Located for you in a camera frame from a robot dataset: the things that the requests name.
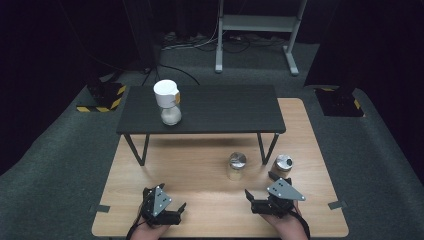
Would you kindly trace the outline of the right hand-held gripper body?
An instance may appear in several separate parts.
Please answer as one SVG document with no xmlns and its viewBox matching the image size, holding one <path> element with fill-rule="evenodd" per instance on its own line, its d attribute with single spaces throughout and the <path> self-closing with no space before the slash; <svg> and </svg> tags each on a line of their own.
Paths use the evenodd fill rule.
<svg viewBox="0 0 424 240">
<path fill-rule="evenodd" d="M 254 214 L 267 214 L 279 218 L 287 215 L 293 208 L 294 201 L 305 201 L 303 194 L 297 191 L 288 179 L 279 179 L 266 188 L 269 196 L 266 199 L 255 199 L 251 204 Z"/>
</svg>

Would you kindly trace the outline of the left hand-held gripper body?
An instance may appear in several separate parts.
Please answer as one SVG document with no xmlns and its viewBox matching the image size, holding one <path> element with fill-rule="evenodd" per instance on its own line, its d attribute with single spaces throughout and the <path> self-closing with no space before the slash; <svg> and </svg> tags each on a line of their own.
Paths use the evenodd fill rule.
<svg viewBox="0 0 424 240">
<path fill-rule="evenodd" d="M 172 203 L 172 198 L 164 190 L 156 187 L 143 190 L 140 216 L 149 226 L 179 225 L 181 215 L 179 216 L 177 211 L 167 210 L 167 206 Z"/>
</svg>

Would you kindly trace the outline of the silver-lidded jar with lid hole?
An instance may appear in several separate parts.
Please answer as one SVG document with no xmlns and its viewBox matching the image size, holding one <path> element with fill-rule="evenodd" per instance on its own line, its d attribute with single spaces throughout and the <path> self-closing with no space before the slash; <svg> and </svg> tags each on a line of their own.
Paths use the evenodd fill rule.
<svg viewBox="0 0 424 240">
<path fill-rule="evenodd" d="M 293 167 L 293 159 L 289 155 L 280 154 L 274 160 L 271 171 L 281 178 L 287 179 Z"/>
</svg>

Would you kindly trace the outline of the silver-lidded jar of yellow powder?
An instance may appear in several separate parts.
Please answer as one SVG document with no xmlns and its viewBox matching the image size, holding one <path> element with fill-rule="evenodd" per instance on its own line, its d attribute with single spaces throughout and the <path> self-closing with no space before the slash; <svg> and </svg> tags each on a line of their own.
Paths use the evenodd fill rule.
<svg viewBox="0 0 424 240">
<path fill-rule="evenodd" d="M 243 170 L 246 166 L 247 158 L 243 153 L 233 152 L 227 164 L 227 176 L 232 181 L 238 181 L 243 176 Z"/>
</svg>

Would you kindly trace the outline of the white-lidded glass jar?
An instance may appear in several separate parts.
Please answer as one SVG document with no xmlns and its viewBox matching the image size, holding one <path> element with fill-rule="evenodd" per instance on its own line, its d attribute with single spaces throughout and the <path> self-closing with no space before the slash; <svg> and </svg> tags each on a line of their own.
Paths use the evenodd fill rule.
<svg viewBox="0 0 424 240">
<path fill-rule="evenodd" d="M 182 119 L 182 113 L 177 84 L 169 79 L 160 80 L 154 85 L 153 91 L 162 122 L 169 126 L 178 124 Z"/>
</svg>

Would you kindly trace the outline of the black raised shelf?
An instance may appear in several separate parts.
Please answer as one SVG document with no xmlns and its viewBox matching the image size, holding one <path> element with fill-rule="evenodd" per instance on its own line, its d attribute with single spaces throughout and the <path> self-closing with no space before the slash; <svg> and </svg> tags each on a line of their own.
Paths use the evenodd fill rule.
<svg viewBox="0 0 424 240">
<path fill-rule="evenodd" d="M 260 151 L 267 164 L 286 126 L 272 85 L 186 85 L 182 94 L 182 120 L 174 126 L 160 118 L 151 86 L 129 89 L 117 133 L 137 151 L 134 135 L 272 133 L 269 149 Z"/>
</svg>

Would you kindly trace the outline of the person's left hand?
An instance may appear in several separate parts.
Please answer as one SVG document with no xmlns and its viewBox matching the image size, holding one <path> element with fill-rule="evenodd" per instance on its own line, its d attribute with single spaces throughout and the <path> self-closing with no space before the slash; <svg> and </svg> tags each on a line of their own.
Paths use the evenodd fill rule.
<svg viewBox="0 0 424 240">
<path fill-rule="evenodd" d="M 150 227 L 142 220 L 130 228 L 129 240 L 159 240 L 169 228 L 169 225 Z"/>
</svg>

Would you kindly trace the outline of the person's right hand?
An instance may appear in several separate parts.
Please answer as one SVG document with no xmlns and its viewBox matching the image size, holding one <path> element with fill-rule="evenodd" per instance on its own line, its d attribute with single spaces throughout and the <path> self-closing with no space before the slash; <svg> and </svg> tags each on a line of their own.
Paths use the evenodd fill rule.
<svg viewBox="0 0 424 240">
<path fill-rule="evenodd" d="M 309 240 L 301 222 L 298 202 L 294 201 L 293 205 L 294 208 L 291 210 L 291 214 L 287 214 L 282 218 L 267 214 L 261 214 L 261 217 L 277 231 L 281 240 Z"/>
</svg>

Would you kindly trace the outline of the black base with striped tape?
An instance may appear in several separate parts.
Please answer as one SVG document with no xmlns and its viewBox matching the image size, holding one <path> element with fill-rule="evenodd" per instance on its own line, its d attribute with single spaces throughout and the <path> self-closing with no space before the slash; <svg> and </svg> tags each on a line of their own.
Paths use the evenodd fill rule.
<svg viewBox="0 0 424 240">
<path fill-rule="evenodd" d="M 79 112 L 110 112 L 115 111 L 126 90 L 121 83 L 103 83 L 99 86 L 87 87 L 88 95 L 76 104 Z"/>
<path fill-rule="evenodd" d="M 351 93 L 347 95 L 341 95 L 337 89 L 331 88 L 315 88 L 314 92 L 325 116 L 364 116 L 361 105 Z"/>
</svg>

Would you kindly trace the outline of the grey metal stand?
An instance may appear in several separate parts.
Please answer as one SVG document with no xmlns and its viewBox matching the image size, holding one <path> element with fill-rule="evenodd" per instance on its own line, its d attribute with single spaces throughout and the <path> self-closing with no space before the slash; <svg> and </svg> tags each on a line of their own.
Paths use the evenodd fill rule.
<svg viewBox="0 0 424 240">
<path fill-rule="evenodd" d="M 224 0 L 218 3 L 218 33 L 215 58 L 215 72 L 223 71 L 223 35 L 226 31 L 255 31 L 289 33 L 287 45 L 282 47 L 288 68 L 293 76 L 299 75 L 292 50 L 303 19 L 308 0 L 300 0 L 299 9 L 295 16 L 255 16 L 255 15 L 228 15 L 224 13 Z"/>
</svg>

